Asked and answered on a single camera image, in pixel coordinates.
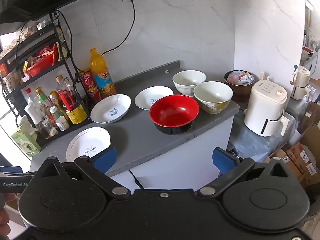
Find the operator hand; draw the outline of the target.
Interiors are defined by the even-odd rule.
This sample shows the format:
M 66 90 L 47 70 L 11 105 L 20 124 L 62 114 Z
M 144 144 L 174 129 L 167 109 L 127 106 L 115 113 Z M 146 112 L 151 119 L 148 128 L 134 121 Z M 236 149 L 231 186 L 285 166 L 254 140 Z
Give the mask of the operator hand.
M 11 202 L 15 199 L 15 195 L 12 193 L 1 194 L 1 239 L 9 239 L 8 235 L 11 231 L 9 222 L 10 217 L 6 209 L 4 208 L 4 204 Z

